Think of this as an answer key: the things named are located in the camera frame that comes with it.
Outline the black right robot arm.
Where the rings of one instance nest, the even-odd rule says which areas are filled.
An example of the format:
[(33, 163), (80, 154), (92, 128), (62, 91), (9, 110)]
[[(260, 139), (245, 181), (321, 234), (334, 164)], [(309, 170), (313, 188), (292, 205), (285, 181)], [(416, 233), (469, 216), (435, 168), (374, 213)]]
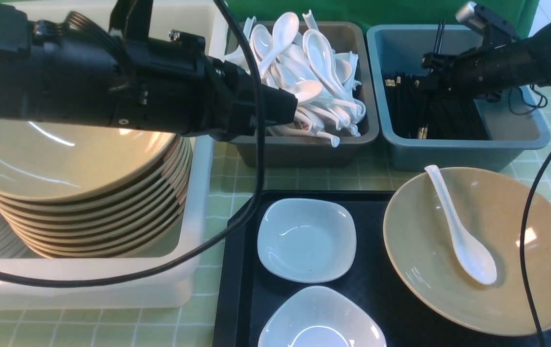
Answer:
[(482, 45), (458, 55), (426, 53), (430, 74), (418, 88), (436, 96), (500, 101), (504, 91), (526, 85), (551, 87), (551, 23), (533, 37), (518, 39), (505, 21), (490, 21)]

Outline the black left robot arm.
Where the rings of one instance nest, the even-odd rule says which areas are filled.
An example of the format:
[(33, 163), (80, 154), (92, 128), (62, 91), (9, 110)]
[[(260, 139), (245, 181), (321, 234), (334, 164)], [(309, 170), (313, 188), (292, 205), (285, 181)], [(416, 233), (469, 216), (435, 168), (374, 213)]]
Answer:
[(209, 135), (264, 136), (293, 121), (293, 93), (266, 86), (242, 29), (215, 2), (251, 72), (209, 57), (200, 35), (150, 37), (151, 0), (118, 0), (108, 29), (70, 11), (59, 23), (29, 20), (0, 3), (0, 119)]

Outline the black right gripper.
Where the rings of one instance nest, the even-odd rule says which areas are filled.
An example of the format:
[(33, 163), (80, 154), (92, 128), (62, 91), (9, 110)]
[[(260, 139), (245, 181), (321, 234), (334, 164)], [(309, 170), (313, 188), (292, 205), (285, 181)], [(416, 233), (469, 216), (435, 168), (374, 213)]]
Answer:
[(436, 95), (486, 97), (534, 83), (534, 59), (522, 41), (459, 55), (426, 53), (421, 66), (431, 71), (421, 79), (422, 91)]

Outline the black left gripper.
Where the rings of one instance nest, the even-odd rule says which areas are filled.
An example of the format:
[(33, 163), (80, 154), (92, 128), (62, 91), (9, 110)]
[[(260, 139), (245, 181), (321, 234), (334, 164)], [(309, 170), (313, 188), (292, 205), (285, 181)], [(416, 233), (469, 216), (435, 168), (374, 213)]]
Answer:
[(148, 38), (123, 44), (134, 78), (114, 92), (112, 127), (230, 141), (293, 121), (295, 95), (207, 56), (203, 37), (181, 33), (174, 41)]

